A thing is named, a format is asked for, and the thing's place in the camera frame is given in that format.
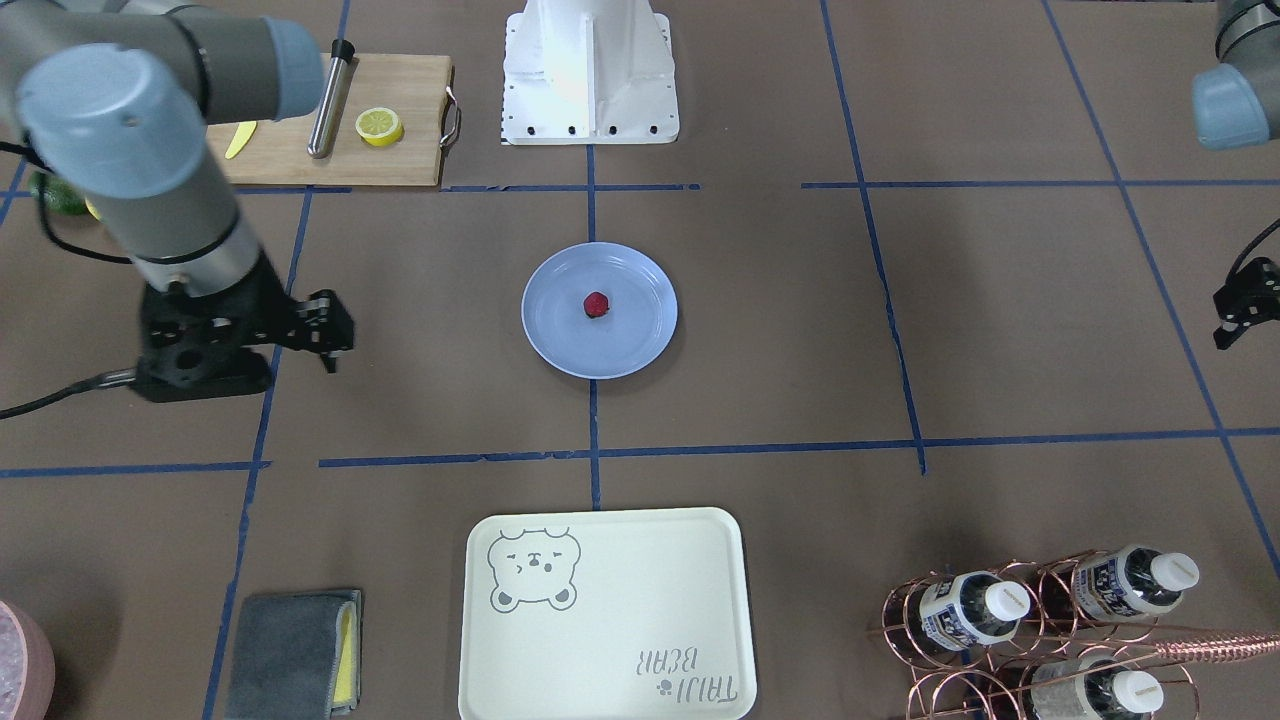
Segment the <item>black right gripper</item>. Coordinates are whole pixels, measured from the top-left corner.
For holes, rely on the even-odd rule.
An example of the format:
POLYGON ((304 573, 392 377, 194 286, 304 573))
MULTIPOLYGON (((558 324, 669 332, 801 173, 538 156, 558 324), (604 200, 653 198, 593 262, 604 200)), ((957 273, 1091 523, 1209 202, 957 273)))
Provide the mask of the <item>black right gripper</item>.
POLYGON ((315 355, 328 374, 338 373, 339 356, 355 348, 356 323, 337 292, 293 299, 265 252, 255 264, 255 315, 266 342, 315 355))

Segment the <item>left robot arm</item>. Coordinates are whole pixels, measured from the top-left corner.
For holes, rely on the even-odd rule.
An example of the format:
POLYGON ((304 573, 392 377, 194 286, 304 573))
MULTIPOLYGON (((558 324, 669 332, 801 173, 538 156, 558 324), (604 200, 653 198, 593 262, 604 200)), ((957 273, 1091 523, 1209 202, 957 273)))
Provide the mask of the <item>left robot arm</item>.
POLYGON ((1225 151, 1279 137, 1279 10, 1276 1, 1216 1, 1217 65, 1192 81, 1199 145, 1225 151))

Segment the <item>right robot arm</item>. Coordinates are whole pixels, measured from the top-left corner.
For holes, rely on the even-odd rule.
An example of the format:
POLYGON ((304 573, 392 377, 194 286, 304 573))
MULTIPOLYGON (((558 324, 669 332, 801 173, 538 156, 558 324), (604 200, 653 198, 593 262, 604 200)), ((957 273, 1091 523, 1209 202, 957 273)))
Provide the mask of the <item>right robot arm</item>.
POLYGON ((294 20, 111 1, 3 4, 3 119, 92 202, 145 281, 141 365, 189 386, 253 347, 355 343, 330 291, 293 300, 209 147, 207 128, 306 117, 323 54, 294 20))

